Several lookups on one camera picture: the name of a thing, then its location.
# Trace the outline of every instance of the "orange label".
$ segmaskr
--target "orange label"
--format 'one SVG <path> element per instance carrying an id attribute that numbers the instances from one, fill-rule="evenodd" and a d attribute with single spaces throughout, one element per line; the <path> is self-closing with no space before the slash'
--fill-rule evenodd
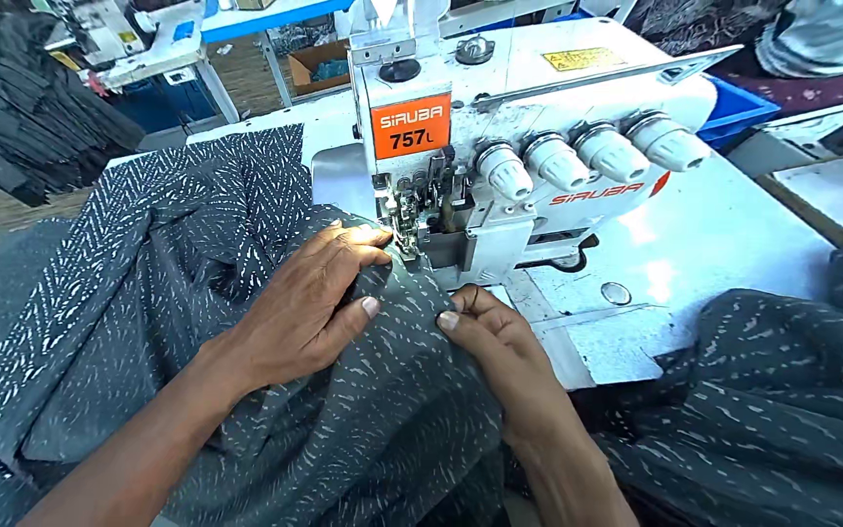
<path id="1" fill-rule="evenodd" d="M 377 160 L 435 150 L 451 140 L 451 94 L 380 106 L 370 115 Z"/>

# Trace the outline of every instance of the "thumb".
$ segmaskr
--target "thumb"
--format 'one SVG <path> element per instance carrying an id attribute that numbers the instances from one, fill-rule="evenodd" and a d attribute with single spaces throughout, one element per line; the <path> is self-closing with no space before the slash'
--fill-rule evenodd
<path id="1" fill-rule="evenodd" d="M 372 296 L 357 298 L 338 310 L 306 348 L 310 348 L 323 365 L 330 365 L 346 345 L 362 333 L 369 320 L 380 313 L 380 308 L 380 301 Z"/>
<path id="2" fill-rule="evenodd" d="M 486 371 L 495 369 L 498 360 L 501 360 L 497 355 L 508 351 L 496 335 L 466 315 L 443 311 L 438 315 L 438 326 L 448 339 L 474 355 Z"/>

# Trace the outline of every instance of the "yellow sticker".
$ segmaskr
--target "yellow sticker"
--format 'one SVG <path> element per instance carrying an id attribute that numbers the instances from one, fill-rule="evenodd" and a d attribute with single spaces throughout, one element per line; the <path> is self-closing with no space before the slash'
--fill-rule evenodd
<path id="1" fill-rule="evenodd" d="M 626 61 L 616 56 L 607 48 L 590 48 L 589 50 L 573 50 L 570 52 L 555 52 L 543 54 L 545 60 L 558 71 L 584 69 L 591 66 L 614 66 L 626 64 Z"/>
<path id="2" fill-rule="evenodd" d="M 77 63 L 64 52 L 51 52 L 51 56 L 59 60 L 64 66 L 67 66 L 74 71 L 80 71 L 80 66 L 78 66 Z"/>

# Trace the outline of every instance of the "siruba logo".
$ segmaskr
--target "siruba logo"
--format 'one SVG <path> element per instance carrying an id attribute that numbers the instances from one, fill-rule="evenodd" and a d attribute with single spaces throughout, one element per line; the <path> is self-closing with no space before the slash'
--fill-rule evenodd
<path id="1" fill-rule="evenodd" d="M 561 203 L 571 203 L 578 200 L 593 200 L 596 198 L 606 198 L 607 196 L 615 196 L 624 192 L 635 192 L 642 188 L 645 183 L 633 183 L 632 185 L 617 185 L 603 190 L 578 192 L 576 194 L 563 194 L 552 198 L 549 205 L 560 205 Z"/>
<path id="2" fill-rule="evenodd" d="M 401 114 L 383 115 L 380 117 L 380 128 L 388 128 L 390 126 L 399 126 L 408 123 L 418 123 L 434 119 L 444 115 L 444 109 L 440 106 L 432 106 L 431 108 L 421 108 L 412 112 L 403 112 Z"/>

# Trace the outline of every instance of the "left hand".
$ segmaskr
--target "left hand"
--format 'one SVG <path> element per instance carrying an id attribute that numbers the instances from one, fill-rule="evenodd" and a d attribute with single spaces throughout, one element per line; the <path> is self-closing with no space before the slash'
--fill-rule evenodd
<path id="1" fill-rule="evenodd" d="M 223 366 L 240 397 L 333 364 L 381 306 L 366 296 L 334 309 L 361 268 L 392 261 L 379 248 L 391 238 L 390 231 L 335 221 L 296 250 L 239 324 L 199 354 Z"/>

